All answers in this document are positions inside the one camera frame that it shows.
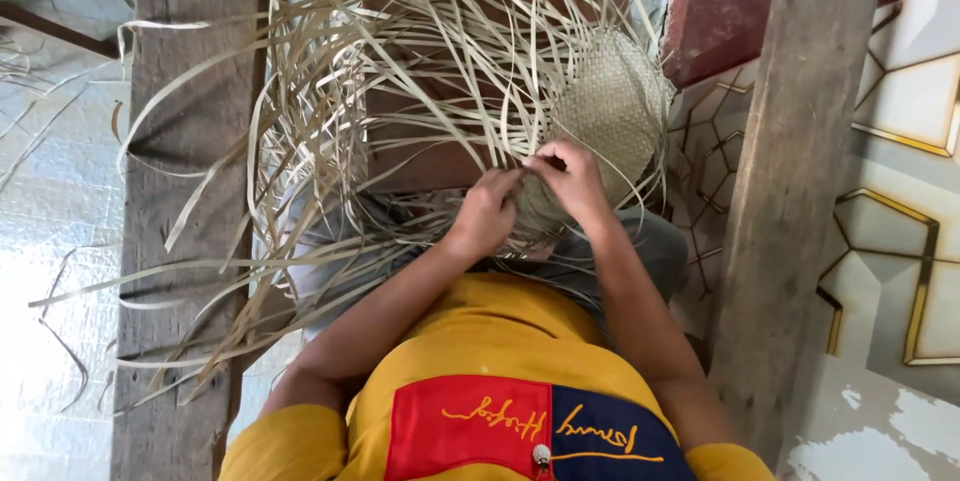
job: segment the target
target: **red patch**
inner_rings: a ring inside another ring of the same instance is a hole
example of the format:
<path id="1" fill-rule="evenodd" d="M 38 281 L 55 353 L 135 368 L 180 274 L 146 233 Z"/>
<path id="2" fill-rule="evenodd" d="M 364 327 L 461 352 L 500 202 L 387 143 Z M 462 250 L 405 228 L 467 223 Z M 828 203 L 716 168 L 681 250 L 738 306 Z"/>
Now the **red patch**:
<path id="1" fill-rule="evenodd" d="M 537 478 L 534 446 L 550 446 L 550 385 L 496 376 L 442 376 L 397 389 L 385 481 L 496 464 Z"/>

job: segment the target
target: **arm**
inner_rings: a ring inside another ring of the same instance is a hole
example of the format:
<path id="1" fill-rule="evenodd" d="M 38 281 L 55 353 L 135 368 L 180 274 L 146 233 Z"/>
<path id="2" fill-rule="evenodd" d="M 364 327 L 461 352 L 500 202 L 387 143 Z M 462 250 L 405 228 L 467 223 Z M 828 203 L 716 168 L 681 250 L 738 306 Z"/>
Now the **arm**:
<path id="1" fill-rule="evenodd" d="M 564 170 L 544 159 L 561 160 Z M 677 431 L 680 447 L 731 443 L 723 405 L 693 348 L 654 286 L 627 232 L 607 204 L 596 159 L 564 141 L 546 143 L 524 161 L 583 228 L 596 262 L 606 322 L 620 355 L 646 380 Z"/>
<path id="2" fill-rule="evenodd" d="M 267 396 L 263 417 L 287 406 L 346 409 L 344 387 L 369 374 L 454 279 L 510 234 L 516 207 L 504 201 L 522 169 L 491 169 L 466 193 L 450 231 L 368 293 L 306 345 Z"/>

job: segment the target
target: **yellow shirt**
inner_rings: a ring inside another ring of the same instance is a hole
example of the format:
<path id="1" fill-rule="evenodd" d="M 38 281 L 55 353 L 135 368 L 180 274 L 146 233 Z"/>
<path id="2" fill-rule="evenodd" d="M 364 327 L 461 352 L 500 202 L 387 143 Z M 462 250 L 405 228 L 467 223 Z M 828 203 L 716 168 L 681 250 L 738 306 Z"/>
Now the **yellow shirt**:
<path id="1" fill-rule="evenodd" d="M 347 417 L 315 405 L 265 415 L 227 450 L 220 479 L 773 480 L 737 445 L 684 455 L 590 315 L 506 274 L 448 287 Z M 533 461 L 536 444 L 553 455 L 548 472 Z"/>

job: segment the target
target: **navy blue patch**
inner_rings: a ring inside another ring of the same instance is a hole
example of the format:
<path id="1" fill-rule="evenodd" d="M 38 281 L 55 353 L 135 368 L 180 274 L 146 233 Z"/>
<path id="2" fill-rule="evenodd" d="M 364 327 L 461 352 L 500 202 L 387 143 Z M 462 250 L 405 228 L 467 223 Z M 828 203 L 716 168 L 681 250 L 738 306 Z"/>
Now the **navy blue patch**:
<path id="1" fill-rule="evenodd" d="M 646 408 L 553 386 L 553 471 L 559 481 L 697 481 L 666 426 Z"/>

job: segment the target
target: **hand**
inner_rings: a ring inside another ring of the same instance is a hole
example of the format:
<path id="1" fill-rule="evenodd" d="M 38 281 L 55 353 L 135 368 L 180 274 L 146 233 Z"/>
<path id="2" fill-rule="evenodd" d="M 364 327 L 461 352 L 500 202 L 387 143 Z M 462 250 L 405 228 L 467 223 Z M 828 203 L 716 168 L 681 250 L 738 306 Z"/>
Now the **hand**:
<path id="1" fill-rule="evenodd" d="M 517 219 L 517 205 L 506 199 L 507 194 L 526 173 L 523 168 L 484 173 L 466 192 L 453 227 L 440 244 L 471 264 L 496 251 Z"/>
<path id="2" fill-rule="evenodd" d="M 564 169 L 554 168 L 547 162 L 556 163 L 557 159 Z M 566 140 L 554 140 L 538 149 L 534 156 L 524 158 L 523 166 L 550 187 L 563 210 L 583 228 L 587 237 L 614 217 L 592 152 Z"/>

